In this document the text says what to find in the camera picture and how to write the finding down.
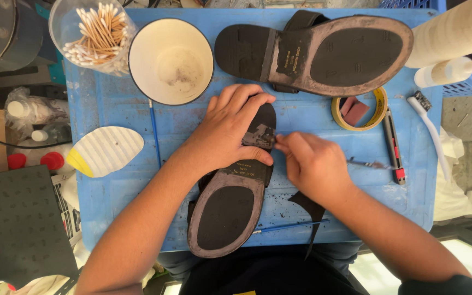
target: forearm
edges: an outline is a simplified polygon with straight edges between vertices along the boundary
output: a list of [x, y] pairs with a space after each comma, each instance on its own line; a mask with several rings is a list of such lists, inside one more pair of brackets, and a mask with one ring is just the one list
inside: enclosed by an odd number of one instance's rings
[[156, 261], [176, 211], [199, 178], [185, 165], [169, 159], [115, 218], [88, 259], [77, 294], [141, 285]]
[[433, 236], [356, 186], [343, 196], [327, 199], [326, 206], [402, 281], [446, 281], [453, 275], [471, 277]]

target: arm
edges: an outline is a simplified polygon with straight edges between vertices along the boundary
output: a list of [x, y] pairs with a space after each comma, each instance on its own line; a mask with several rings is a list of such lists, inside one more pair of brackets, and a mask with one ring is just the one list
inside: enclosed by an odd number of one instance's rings
[[433, 236], [355, 186], [339, 145], [315, 135], [276, 138], [287, 177], [364, 241], [400, 280], [442, 282], [467, 269]]
[[154, 265], [176, 211], [203, 175], [238, 160], [272, 165], [266, 151], [242, 146], [241, 140], [259, 107], [274, 100], [255, 84], [225, 87], [212, 97], [191, 137], [103, 234], [76, 294], [142, 294], [141, 280]]

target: rubber sole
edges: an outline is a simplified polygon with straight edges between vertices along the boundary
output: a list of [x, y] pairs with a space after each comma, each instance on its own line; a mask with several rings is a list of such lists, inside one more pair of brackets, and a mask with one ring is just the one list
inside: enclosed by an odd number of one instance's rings
[[236, 77], [348, 97], [389, 81], [412, 46], [413, 33], [404, 23], [359, 15], [295, 31], [232, 25], [216, 38], [214, 56]]
[[[270, 152], [275, 129], [274, 108], [264, 104], [242, 144]], [[214, 174], [197, 199], [189, 222], [187, 243], [194, 255], [221, 257], [247, 241], [258, 224], [271, 173], [271, 167], [257, 160], [241, 160]]]

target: cleaning brush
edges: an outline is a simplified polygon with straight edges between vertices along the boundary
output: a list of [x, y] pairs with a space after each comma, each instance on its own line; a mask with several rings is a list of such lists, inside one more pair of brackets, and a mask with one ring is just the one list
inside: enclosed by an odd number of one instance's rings
[[445, 160], [444, 151], [442, 149], [442, 142], [440, 141], [438, 130], [436, 130], [436, 127], [427, 117], [427, 111], [429, 111], [429, 109], [431, 109], [432, 107], [431, 103], [420, 91], [416, 91], [414, 96], [407, 98], [407, 101], [422, 118], [425, 125], [427, 126], [427, 129], [429, 129], [429, 133], [431, 134], [431, 138], [433, 139], [434, 147], [436, 148], [438, 160], [440, 161], [440, 167], [442, 167], [442, 170], [444, 171], [444, 178], [446, 181], [449, 181], [449, 170], [447, 169], [447, 161]]

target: blue work table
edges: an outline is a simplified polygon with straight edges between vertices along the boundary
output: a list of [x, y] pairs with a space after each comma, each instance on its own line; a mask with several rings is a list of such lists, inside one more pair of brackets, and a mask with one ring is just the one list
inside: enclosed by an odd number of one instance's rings
[[[296, 10], [292, 9], [127, 9], [128, 15], [141, 28], [146, 23], [164, 17], [183, 19], [196, 26], [212, 47], [218, 33], [228, 25], [252, 23], [282, 29]], [[354, 14], [378, 15], [403, 21], [411, 28], [436, 16], [436, 10], [404, 9], [318, 9], [329, 18]], [[100, 126], [122, 126], [137, 131], [145, 140], [139, 155], [125, 168], [103, 178], [89, 178], [78, 172], [78, 193], [81, 208], [83, 242], [92, 250], [103, 232], [120, 211], [147, 185], [158, 171], [147, 97], [137, 90], [130, 77], [118, 78], [75, 66], [65, 60], [70, 104], [72, 135], [79, 140]], [[384, 85], [407, 174], [407, 182], [400, 186], [393, 182], [390, 171], [351, 166], [348, 170], [354, 183], [364, 191], [429, 231], [433, 222], [437, 157], [425, 124], [405, 98], [417, 86], [416, 70], [403, 68]], [[199, 99], [180, 107], [154, 103], [161, 158], [167, 159], [201, 122], [209, 98], [218, 95], [223, 87], [234, 83], [250, 83], [228, 75], [216, 66], [213, 81]], [[266, 92], [276, 95], [273, 103], [278, 118], [277, 133], [304, 131], [337, 142], [345, 155], [358, 161], [378, 160], [390, 163], [384, 141], [382, 124], [364, 132], [347, 131], [339, 127], [331, 115], [331, 99], [304, 92], [276, 93], [269, 84], [261, 84]], [[433, 107], [429, 118], [440, 126], [442, 91], [440, 87], [423, 90]], [[374, 96], [358, 96], [374, 112]], [[259, 228], [308, 222], [310, 216], [299, 205], [287, 200], [297, 189], [287, 179], [285, 157], [272, 151], [274, 173], [265, 191], [265, 200], [258, 222]], [[195, 185], [189, 192], [170, 228], [161, 251], [187, 250], [187, 208], [191, 199], [198, 197]], [[358, 240], [349, 229], [327, 211], [315, 243]], [[309, 242], [311, 227], [295, 227], [281, 231], [255, 234], [243, 245], [284, 245]]]

